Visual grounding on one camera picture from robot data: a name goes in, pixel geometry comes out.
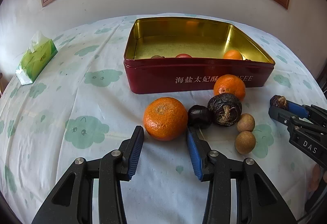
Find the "orange fruit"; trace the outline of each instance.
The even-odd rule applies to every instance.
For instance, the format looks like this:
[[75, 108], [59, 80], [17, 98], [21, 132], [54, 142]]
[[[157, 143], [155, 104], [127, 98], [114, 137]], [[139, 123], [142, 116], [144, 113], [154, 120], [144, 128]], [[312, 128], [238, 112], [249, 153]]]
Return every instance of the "orange fruit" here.
[[143, 124], [153, 138], [173, 140], [187, 128], [187, 111], [177, 99], [158, 98], [145, 109]]
[[221, 93], [231, 93], [242, 101], [245, 97], [245, 84], [239, 77], [225, 74], [217, 79], [214, 86], [214, 95]]
[[243, 60], [243, 56], [238, 50], [229, 50], [224, 54], [223, 59]]

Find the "green tissue package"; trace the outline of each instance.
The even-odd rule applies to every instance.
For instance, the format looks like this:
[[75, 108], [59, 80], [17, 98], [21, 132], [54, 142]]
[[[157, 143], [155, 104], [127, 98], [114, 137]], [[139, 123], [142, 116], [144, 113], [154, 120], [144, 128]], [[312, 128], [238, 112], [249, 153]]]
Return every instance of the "green tissue package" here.
[[58, 50], [52, 39], [37, 31], [15, 71], [21, 84], [34, 83], [44, 67], [57, 53]]

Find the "wall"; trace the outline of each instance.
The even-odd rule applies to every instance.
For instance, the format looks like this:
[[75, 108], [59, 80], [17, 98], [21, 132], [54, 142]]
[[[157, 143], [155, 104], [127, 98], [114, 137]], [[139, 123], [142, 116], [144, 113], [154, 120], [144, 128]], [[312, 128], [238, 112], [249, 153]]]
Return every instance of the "wall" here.
[[109, 17], [178, 12], [220, 17], [268, 32], [285, 43], [316, 77], [327, 48], [326, 0], [290, 0], [285, 10], [272, 0], [4, 0], [0, 5], [0, 71], [14, 75], [36, 30], [45, 36]]

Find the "small brown round fruit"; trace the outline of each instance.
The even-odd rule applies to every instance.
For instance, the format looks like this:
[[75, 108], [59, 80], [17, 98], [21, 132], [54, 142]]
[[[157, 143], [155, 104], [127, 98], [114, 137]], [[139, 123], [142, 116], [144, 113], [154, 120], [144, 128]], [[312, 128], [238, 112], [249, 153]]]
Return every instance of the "small brown round fruit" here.
[[240, 120], [236, 123], [236, 129], [239, 132], [244, 132], [244, 131], [252, 132], [254, 127], [255, 127], [254, 118], [249, 113], [242, 114]]
[[151, 58], [152, 58], [152, 59], [159, 59], [159, 58], [164, 58], [164, 57], [162, 57], [162, 56], [160, 56], [160, 55], [154, 55], [154, 56], [152, 56]]
[[178, 54], [175, 58], [192, 58], [192, 56], [182, 53], [182, 54]]
[[235, 139], [235, 148], [241, 155], [250, 153], [255, 147], [255, 137], [249, 131], [241, 132]]

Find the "rectangular container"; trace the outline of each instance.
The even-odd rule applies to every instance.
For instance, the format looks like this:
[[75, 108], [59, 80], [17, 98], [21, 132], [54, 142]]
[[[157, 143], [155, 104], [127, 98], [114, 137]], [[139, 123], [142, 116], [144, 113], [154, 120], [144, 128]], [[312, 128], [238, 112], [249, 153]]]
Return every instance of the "rectangular container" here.
[[[243, 61], [223, 59], [228, 50], [241, 52]], [[192, 58], [175, 58], [181, 53]], [[154, 55], [165, 58], [151, 59]], [[188, 17], [136, 20], [124, 54], [130, 89], [136, 94], [213, 89], [224, 74], [240, 77], [246, 87], [262, 87], [274, 65], [232, 24]]]

